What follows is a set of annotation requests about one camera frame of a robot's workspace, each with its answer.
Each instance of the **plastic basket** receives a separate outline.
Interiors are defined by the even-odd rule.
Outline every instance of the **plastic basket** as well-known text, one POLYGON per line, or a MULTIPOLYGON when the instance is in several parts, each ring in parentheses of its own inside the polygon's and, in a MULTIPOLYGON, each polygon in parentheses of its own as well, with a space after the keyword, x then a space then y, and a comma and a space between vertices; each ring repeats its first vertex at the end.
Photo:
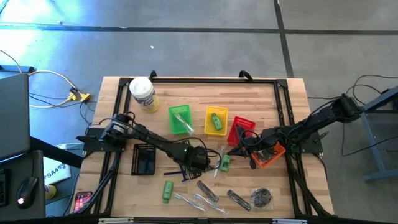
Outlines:
POLYGON ((205 118, 205 133, 210 135, 218 135, 224 136, 226 135, 228 124, 228 108, 220 108, 216 106, 208 106, 206 110, 206 118, 205 118), (221 125, 223 125, 223 129, 216 130, 213 124, 213 120, 211 119, 211 114, 216 113, 220 118, 221 125))
POLYGON ((252 154, 251 156, 256 162, 257 166, 261 168, 266 168, 267 166, 271 165, 276 159, 278 159, 279 156, 283 155, 286 152, 285 148, 281 146, 279 142, 274 146, 274 150, 275 152, 277 152, 277 154, 274 155, 272 159, 269 159, 266 162, 262 162, 261 160, 259 160, 255 154, 252 154))
MULTIPOLYGON (((237 125, 242 127, 245 131, 253 131, 254 128, 256 127, 255 122, 235 116, 234 122, 232 123, 231 130, 229 131, 228 139, 226 140, 229 144, 231 144, 233 146, 237 146, 239 143, 238 134, 236 132, 237 125)), ((250 132, 245 133, 246 137, 251 136, 251 135, 252 135, 252 133, 250 133, 250 132)))
POLYGON ((185 126, 179 121, 175 114, 178 113, 190 126, 192 126, 191 110, 189 105, 169 107, 169 122, 170 131, 172 134, 185 134, 188 133, 185 126))

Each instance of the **yellow connector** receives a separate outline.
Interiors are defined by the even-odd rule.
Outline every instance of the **yellow connector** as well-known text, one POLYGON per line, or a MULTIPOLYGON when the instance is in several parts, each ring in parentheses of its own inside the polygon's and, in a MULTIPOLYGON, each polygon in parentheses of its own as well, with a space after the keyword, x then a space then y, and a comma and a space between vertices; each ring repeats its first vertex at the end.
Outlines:
POLYGON ((73 101, 73 100, 76 100, 76 99, 77 99, 77 96, 74 93, 69 93, 68 101, 73 101))
POLYGON ((86 94, 80 93, 80 96, 81 96, 81 99, 80 99, 81 102, 86 102, 86 101, 88 101, 90 99, 90 94, 89 93, 86 93, 86 94))

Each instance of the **computer mouse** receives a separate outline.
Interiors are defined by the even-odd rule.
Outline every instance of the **computer mouse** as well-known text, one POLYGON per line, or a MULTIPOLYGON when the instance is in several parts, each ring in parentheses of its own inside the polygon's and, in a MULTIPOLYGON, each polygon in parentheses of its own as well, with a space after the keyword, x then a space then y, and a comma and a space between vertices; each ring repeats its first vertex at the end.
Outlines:
POLYGON ((27 209, 35 200, 36 177, 28 177, 22 181, 17 192, 17 204, 20 209, 27 209))

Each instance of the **yellow basket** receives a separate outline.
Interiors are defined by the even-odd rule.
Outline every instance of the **yellow basket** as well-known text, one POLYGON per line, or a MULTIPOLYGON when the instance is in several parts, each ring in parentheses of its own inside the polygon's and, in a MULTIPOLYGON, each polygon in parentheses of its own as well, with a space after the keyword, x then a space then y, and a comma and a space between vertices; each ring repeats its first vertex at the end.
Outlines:
POLYGON ((227 124, 228 124, 228 108, 220 108, 216 106, 208 106, 206 110, 206 119, 205 119, 205 133, 210 135, 219 135, 224 136, 227 132, 227 124), (216 130, 213 124, 213 120, 211 118, 211 114, 216 113, 220 118, 221 125, 223 129, 216 130))

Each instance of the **white cap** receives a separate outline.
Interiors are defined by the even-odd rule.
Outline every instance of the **white cap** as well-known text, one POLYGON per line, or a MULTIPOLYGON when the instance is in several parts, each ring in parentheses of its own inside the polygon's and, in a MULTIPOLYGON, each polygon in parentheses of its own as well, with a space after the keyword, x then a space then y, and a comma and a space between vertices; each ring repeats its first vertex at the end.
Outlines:
POLYGON ((145 98, 154 89, 152 82, 147 77, 137 77, 130 83, 130 92, 135 98, 145 98))

